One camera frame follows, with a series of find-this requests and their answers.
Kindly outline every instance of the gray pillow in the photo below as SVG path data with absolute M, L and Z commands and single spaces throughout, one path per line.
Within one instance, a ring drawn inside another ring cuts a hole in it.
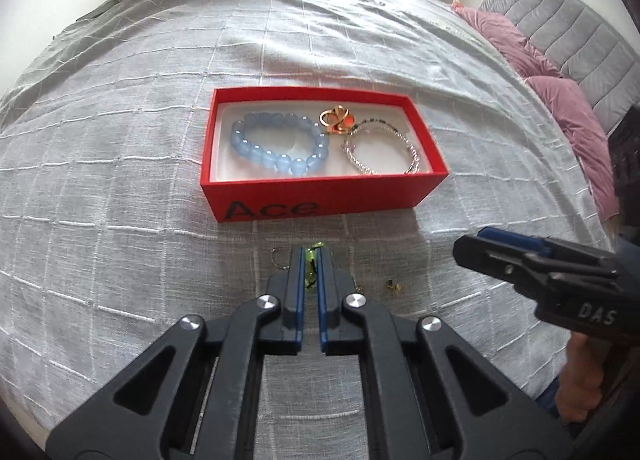
M 619 33 L 580 0 L 484 0 L 580 85 L 608 134 L 640 103 L 640 58 Z

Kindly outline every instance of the light blue bead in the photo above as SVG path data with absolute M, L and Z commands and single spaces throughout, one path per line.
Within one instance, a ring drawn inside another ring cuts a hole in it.
M 276 159 L 276 168 L 281 173 L 286 173 L 291 168 L 291 157 L 288 154 L 281 154 Z
M 318 144 L 314 153 L 324 160 L 329 156 L 329 148 L 324 144 Z
M 298 116 L 296 114 L 287 114 L 287 116 L 284 118 L 284 121 L 290 128 L 298 127 Z
M 256 164 L 262 164 L 262 157 L 263 156 L 264 156 L 264 151 L 262 150 L 262 148 L 260 146 L 258 146 L 257 144 L 254 144 L 251 147 L 251 151 L 249 153 L 248 159 L 251 162 L 255 162 Z
M 258 124 L 261 126 L 270 126 L 271 125 L 271 114 L 267 112 L 262 112 L 258 115 Z
M 244 124 L 248 128 L 254 127 L 257 123 L 258 123 L 258 117 L 256 116 L 256 114 L 246 114 L 244 116 Z
M 311 155 L 306 160 L 306 166 L 311 171 L 318 171 L 318 169 L 320 169 L 322 167 L 322 164 L 324 164 L 324 159 L 320 158 L 316 154 Z
M 325 147 L 329 147 L 329 135 L 326 133 L 318 133 L 314 135 L 314 144 L 317 146 L 318 144 L 324 144 Z
M 276 128 L 280 128 L 284 125 L 284 115 L 283 114 L 273 114 L 271 116 L 271 125 Z
M 267 169 L 273 169 L 276 163 L 276 156 L 273 151 L 266 150 L 262 156 L 262 165 Z
M 320 135 L 321 133 L 326 133 L 326 129 L 319 122 L 314 122 L 311 126 L 311 133 L 313 136 Z
M 231 145 L 236 146 L 238 142 L 244 139 L 244 135 L 240 130 L 233 130 L 230 135 Z
M 249 153 L 251 153 L 251 143 L 246 139 L 241 140 L 234 146 L 234 149 L 240 156 L 249 156 Z
M 291 163 L 293 176 L 303 176 L 306 173 L 306 162 L 302 158 L 297 158 Z
M 308 132 L 309 130 L 311 130 L 313 125 L 314 125 L 314 122 L 311 119 L 309 119 L 307 116 L 302 117 L 298 121 L 298 126 L 300 127 L 301 130 L 304 130 L 305 132 Z

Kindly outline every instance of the gold ring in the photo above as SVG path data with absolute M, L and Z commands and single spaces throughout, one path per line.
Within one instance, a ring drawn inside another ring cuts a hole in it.
M 354 123 L 353 114 L 341 104 L 320 114 L 320 124 L 327 128 L 328 133 L 349 133 Z

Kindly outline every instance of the pink pillow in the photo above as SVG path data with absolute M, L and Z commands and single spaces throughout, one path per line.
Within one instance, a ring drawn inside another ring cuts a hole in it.
M 503 15 L 462 7 L 455 2 L 452 8 L 456 14 L 491 42 L 522 77 L 534 75 L 562 77 L 554 64 L 540 50 L 531 45 L 524 34 Z
M 591 183 L 600 219 L 606 220 L 617 214 L 619 205 L 614 191 L 607 136 L 578 84 L 571 79 L 549 76 L 534 76 L 526 81 L 569 140 Z

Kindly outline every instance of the gray bedspread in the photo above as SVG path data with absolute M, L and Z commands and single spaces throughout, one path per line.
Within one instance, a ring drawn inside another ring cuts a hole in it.
M 407 94 L 451 174 L 414 210 L 218 224 L 198 184 L 210 97 L 255 85 Z M 441 315 L 537 395 L 566 333 L 457 267 L 453 241 L 495 225 L 607 245 L 549 112 L 435 0 L 124 0 L 2 99 L 0 184 L 0 392 L 47 428 L 183 314 L 260 294 L 273 247 L 318 240 L 368 296 Z M 264 367 L 256 458 L 366 458 L 357 362 L 321 356 L 307 303 L 303 352 Z

